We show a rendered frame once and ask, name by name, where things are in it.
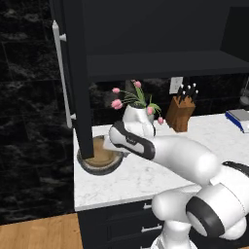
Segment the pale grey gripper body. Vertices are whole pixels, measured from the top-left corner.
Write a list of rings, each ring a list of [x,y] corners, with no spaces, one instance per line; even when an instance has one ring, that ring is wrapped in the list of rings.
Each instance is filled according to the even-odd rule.
[[[125,157],[127,157],[127,156],[129,155],[129,151],[126,150],[125,148],[117,148],[117,147],[115,147],[115,146],[111,143],[111,140],[110,140],[108,134],[105,134],[105,135],[104,135],[103,148],[104,148],[105,150],[109,150],[109,151],[121,152],[121,153],[124,154]]]

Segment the brown bowl with dark rim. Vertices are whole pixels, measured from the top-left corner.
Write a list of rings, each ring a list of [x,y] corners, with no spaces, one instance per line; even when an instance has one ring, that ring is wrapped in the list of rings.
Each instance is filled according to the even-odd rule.
[[[82,169],[92,175],[107,175],[114,172],[123,162],[124,153],[105,150],[103,148],[104,136],[93,138],[94,157],[82,159],[81,152],[77,153],[77,160]]]

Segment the dark cabinet door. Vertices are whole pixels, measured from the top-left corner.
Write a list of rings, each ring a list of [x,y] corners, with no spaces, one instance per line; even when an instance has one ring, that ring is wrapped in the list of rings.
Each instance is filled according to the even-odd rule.
[[[58,24],[59,33],[66,35],[60,45],[70,112],[76,114],[72,124],[81,156],[89,159],[93,157],[93,145],[82,0],[49,1],[52,20]]]

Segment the dark base cabinet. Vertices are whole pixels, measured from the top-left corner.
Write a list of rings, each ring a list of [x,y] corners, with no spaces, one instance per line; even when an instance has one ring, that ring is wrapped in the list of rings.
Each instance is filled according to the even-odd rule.
[[[78,211],[83,249],[140,249],[152,245],[161,230],[141,228],[162,225],[152,209],[143,209],[150,199]]]

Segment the white vase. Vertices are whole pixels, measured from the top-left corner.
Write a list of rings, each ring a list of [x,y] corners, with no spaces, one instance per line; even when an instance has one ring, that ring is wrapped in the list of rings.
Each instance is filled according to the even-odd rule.
[[[124,127],[128,132],[141,137],[154,137],[154,115],[148,115],[146,108],[127,105],[123,115]]]

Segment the pink tulip bunch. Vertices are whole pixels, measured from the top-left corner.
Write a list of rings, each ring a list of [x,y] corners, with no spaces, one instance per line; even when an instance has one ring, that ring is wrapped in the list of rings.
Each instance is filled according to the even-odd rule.
[[[152,115],[155,115],[156,113],[159,114],[158,116],[158,123],[160,125],[163,124],[163,117],[161,116],[161,108],[156,103],[152,102],[152,98],[149,98],[149,102],[146,102],[145,94],[142,89],[142,84],[140,81],[137,80],[131,80],[133,83],[135,93],[131,93],[125,90],[121,90],[119,88],[113,88],[112,93],[119,94],[120,92],[125,94],[125,97],[123,100],[120,100],[119,98],[116,98],[112,101],[111,107],[115,110],[121,109],[125,104],[132,105],[135,108],[141,107],[142,109],[146,110],[146,113],[149,117]]]

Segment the brown wooden knife block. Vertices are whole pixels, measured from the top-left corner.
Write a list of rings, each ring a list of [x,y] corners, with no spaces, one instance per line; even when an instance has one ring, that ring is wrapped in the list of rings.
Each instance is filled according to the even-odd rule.
[[[177,94],[172,97],[165,121],[176,132],[186,132],[188,130],[189,119],[196,108],[197,95],[198,89],[196,83],[193,83],[186,87],[181,85]]]

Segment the pale grey round object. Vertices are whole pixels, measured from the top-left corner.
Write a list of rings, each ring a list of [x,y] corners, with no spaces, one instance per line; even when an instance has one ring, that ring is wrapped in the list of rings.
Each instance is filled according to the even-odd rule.
[[[243,106],[249,106],[249,77],[246,81],[244,88],[240,91],[240,104]]]

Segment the white wall outlet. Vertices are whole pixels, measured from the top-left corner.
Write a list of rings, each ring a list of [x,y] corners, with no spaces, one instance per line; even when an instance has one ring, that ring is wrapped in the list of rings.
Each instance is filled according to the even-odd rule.
[[[183,83],[182,77],[172,77],[170,79],[169,93],[170,94],[177,93],[182,83]]]

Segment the dark open wall cabinet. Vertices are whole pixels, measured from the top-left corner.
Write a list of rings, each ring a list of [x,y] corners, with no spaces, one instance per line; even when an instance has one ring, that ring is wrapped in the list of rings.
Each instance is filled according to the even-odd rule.
[[[94,81],[249,72],[249,0],[83,0]]]

